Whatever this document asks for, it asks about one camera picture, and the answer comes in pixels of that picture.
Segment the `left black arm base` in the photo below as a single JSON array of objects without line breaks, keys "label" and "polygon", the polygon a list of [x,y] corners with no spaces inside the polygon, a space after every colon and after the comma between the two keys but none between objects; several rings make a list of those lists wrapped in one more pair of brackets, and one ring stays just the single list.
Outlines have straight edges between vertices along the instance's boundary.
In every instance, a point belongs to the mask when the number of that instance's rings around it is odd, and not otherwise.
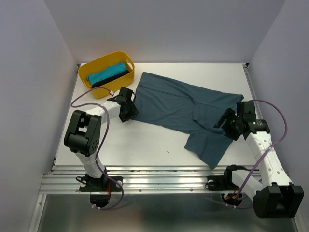
[{"label": "left black arm base", "polygon": [[80,192],[121,192],[119,185],[104,175],[101,178],[93,178],[88,175],[77,176],[75,180],[80,184]]}]

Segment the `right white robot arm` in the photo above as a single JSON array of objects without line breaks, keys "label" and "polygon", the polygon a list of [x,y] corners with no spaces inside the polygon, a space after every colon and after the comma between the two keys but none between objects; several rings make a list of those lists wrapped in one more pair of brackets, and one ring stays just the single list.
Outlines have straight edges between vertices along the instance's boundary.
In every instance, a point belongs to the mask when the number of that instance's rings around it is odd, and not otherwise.
[{"label": "right white robot arm", "polygon": [[228,108],[215,128],[236,141],[243,137],[256,163],[248,169],[230,165],[224,174],[206,185],[209,190],[224,191],[222,200],[227,207],[241,208],[248,197],[258,218],[294,218],[304,197],[300,185],[295,185],[284,171],[271,139],[270,128],[255,113],[255,100],[237,102],[237,109]]}]

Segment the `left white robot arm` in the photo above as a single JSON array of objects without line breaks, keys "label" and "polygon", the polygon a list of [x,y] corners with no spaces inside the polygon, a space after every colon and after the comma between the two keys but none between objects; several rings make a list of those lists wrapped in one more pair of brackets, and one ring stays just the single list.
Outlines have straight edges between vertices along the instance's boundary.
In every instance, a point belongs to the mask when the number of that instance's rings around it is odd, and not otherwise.
[{"label": "left white robot arm", "polygon": [[64,146],[79,158],[96,190],[103,190],[107,186],[105,167],[98,154],[107,137],[110,120],[119,118],[121,122],[126,122],[139,113],[134,104],[133,90],[121,87],[116,92],[108,91],[111,94],[109,99],[103,104],[89,103],[88,105],[94,105],[95,108],[87,111],[78,109],[86,106],[85,103],[75,105],[77,100],[73,100],[71,107],[76,110],[71,115],[64,137]]}]

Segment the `dark blue-grey t shirt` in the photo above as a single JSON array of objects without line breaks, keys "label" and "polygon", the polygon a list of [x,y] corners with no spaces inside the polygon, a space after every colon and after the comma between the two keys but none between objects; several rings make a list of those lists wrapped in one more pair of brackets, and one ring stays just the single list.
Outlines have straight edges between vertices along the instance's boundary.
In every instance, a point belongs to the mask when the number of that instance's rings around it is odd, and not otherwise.
[{"label": "dark blue-grey t shirt", "polygon": [[226,93],[190,85],[143,72],[136,89],[134,120],[189,135],[185,149],[215,168],[232,143],[214,125],[226,109],[235,109],[242,94]]}]

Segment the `yellow plastic basket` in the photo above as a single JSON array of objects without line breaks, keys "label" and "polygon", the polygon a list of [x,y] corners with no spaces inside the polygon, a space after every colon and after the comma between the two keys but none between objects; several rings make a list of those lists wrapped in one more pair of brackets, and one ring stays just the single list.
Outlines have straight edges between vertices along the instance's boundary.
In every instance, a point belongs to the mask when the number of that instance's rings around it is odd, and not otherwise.
[{"label": "yellow plastic basket", "polygon": [[100,99],[134,81],[135,64],[122,51],[116,51],[82,65],[78,75],[94,98]]}]

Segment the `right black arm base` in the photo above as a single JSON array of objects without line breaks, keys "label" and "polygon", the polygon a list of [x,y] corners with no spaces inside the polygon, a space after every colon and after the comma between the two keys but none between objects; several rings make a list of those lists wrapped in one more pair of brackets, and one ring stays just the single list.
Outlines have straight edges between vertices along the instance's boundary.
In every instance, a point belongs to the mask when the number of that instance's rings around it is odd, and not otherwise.
[{"label": "right black arm base", "polygon": [[223,175],[209,175],[207,176],[207,183],[205,186],[209,191],[225,191],[225,190],[239,190],[239,186],[232,183],[232,173],[237,170],[249,171],[244,166],[230,165],[224,170]]}]

